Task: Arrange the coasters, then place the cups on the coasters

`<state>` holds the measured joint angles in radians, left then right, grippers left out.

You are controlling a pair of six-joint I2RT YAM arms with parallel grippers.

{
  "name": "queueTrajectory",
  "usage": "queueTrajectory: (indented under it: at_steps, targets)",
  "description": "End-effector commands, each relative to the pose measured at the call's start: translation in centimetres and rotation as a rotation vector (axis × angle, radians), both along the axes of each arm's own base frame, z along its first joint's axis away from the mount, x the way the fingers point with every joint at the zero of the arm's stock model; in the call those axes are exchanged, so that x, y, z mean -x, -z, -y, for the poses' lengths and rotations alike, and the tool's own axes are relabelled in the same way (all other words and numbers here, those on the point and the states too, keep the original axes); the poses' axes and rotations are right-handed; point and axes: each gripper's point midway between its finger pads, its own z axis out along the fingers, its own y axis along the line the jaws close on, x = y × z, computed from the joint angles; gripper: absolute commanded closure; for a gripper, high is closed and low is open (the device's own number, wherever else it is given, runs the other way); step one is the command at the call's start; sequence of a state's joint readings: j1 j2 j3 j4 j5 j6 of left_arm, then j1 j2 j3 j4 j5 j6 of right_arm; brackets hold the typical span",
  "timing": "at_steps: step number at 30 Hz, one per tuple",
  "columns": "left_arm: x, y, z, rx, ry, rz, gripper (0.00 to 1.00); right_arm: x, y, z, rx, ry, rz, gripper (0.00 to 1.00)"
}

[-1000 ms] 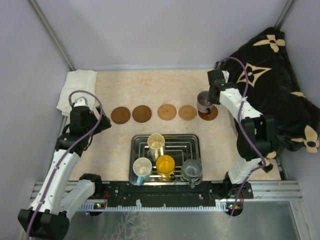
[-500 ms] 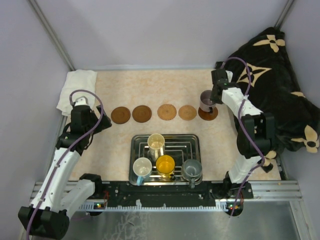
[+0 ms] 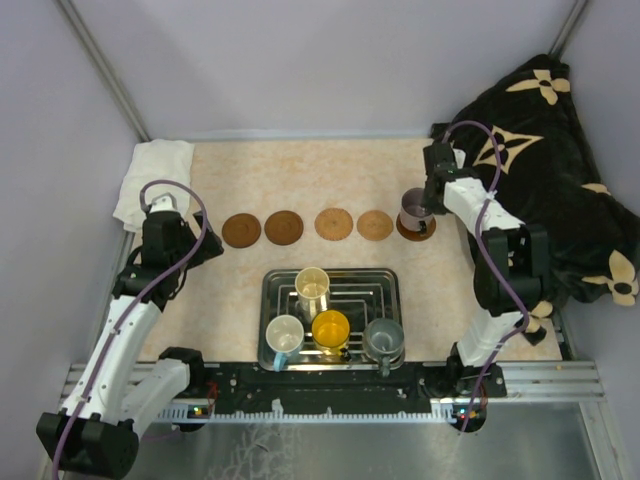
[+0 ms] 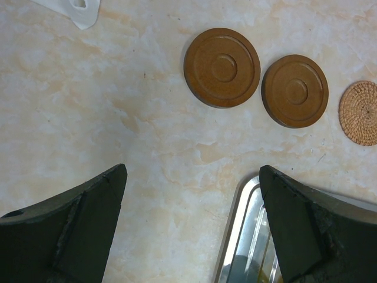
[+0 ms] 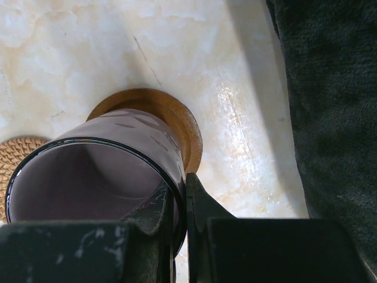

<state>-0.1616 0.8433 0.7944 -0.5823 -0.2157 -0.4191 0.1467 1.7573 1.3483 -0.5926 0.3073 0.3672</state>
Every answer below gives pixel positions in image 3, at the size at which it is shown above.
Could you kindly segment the purple translucent cup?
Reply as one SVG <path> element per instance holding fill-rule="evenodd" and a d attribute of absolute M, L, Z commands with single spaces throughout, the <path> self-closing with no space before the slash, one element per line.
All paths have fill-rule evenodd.
<path fill-rule="evenodd" d="M 400 225 L 409 233 L 426 237 L 434 220 L 433 214 L 422 204 L 423 188 L 407 190 L 401 198 Z"/>

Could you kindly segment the dark wooden coaster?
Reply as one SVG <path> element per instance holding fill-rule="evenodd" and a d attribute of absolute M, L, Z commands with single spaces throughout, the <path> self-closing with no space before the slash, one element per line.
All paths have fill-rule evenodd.
<path fill-rule="evenodd" d="M 229 217 L 222 227 L 224 241 L 236 249 L 252 246 L 260 238 L 261 233 L 260 221 L 249 213 L 239 213 Z"/>
<path fill-rule="evenodd" d="M 397 216 L 395 221 L 395 227 L 396 227 L 396 230 L 399 232 L 399 234 L 405 239 L 412 242 L 422 242 L 422 241 L 428 240 L 435 233 L 437 222 L 435 219 L 432 219 L 429 222 L 426 228 L 426 231 L 421 233 L 417 231 L 411 231 L 405 228 L 401 222 L 400 216 Z"/>
<path fill-rule="evenodd" d="M 271 214 L 265 222 L 264 231 L 268 240 L 279 246 L 296 243 L 304 232 L 304 222 L 295 212 L 281 210 Z"/>

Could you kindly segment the woven rattan coaster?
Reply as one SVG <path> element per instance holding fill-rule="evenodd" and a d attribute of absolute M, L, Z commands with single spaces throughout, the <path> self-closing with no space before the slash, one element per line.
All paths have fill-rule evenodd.
<path fill-rule="evenodd" d="M 389 237 L 394 230 L 391 217 L 380 210 L 370 210 L 363 213 L 356 224 L 359 234 L 369 241 L 382 241 Z"/>
<path fill-rule="evenodd" d="M 314 228 L 324 240 L 341 241 L 351 234 L 353 219 L 345 209 L 327 208 L 316 216 Z"/>

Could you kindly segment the yellow cup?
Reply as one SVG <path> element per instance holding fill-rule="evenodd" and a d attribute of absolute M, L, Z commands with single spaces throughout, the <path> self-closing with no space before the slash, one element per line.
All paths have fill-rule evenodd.
<path fill-rule="evenodd" d="M 319 313 L 311 324 L 316 348 L 325 355 L 341 355 L 348 348 L 351 326 L 347 317 L 337 310 Z"/>

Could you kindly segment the grey mug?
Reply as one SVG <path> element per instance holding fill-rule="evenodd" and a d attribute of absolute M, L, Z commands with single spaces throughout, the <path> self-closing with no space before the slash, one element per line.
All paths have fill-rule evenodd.
<path fill-rule="evenodd" d="M 389 376 L 391 364 L 404 354 L 404 330 L 388 318 L 378 318 L 367 325 L 363 332 L 364 354 L 378 366 L 382 378 Z"/>

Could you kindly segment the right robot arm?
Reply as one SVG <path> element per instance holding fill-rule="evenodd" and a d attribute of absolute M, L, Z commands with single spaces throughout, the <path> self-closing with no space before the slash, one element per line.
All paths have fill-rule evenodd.
<path fill-rule="evenodd" d="M 433 214 L 451 213 L 476 243 L 473 292 L 478 310 L 454 343 L 441 374 L 426 381 L 434 397 L 477 394 L 501 347 L 522 328 L 549 286 L 545 229 L 511 215 L 456 151 L 433 143 L 423 149 L 426 182 L 422 204 Z"/>

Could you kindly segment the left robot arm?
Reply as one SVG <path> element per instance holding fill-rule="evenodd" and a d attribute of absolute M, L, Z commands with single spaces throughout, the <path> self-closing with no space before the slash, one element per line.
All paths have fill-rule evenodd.
<path fill-rule="evenodd" d="M 168 347 L 133 389 L 131 373 L 152 327 L 177 297 L 189 270 L 224 249 L 204 211 L 194 233 L 180 213 L 151 208 L 142 243 L 117 275 L 108 318 L 72 393 L 56 413 L 43 413 L 36 434 L 52 461 L 52 475 L 74 472 L 122 479 L 142 436 L 176 396 L 201 394 L 208 373 L 200 351 Z"/>

